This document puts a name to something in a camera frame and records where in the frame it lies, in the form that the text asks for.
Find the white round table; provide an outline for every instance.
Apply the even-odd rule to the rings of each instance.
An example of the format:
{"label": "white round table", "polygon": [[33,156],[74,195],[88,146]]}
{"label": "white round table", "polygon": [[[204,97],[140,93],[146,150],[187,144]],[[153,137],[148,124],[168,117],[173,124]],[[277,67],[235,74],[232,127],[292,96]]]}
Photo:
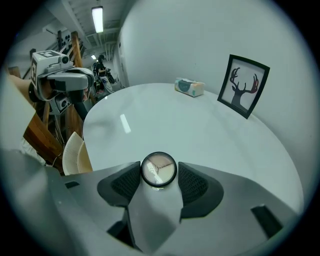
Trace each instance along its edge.
{"label": "white round table", "polygon": [[105,97],[83,125],[93,170],[162,151],[177,163],[251,179],[301,213],[302,185],[284,146],[257,117],[247,120],[217,98],[208,91],[193,98],[167,83],[132,86]]}

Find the picture frame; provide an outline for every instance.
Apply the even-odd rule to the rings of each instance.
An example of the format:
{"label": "picture frame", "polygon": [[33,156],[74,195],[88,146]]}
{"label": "picture frame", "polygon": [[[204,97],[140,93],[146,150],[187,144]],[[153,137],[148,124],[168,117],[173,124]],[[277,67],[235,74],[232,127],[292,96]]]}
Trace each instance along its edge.
{"label": "picture frame", "polygon": [[248,119],[265,87],[269,71],[266,65],[230,54],[217,100]]}

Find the ceiling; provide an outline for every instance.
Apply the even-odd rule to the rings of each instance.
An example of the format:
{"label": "ceiling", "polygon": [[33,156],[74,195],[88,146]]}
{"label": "ceiling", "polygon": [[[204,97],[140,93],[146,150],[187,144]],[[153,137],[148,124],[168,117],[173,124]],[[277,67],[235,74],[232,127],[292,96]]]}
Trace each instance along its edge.
{"label": "ceiling", "polygon": [[[68,3],[92,47],[111,51],[109,45],[117,41],[120,20],[128,0],[68,0]],[[99,34],[96,33],[91,13],[91,8],[97,6],[103,6],[103,32]]]}

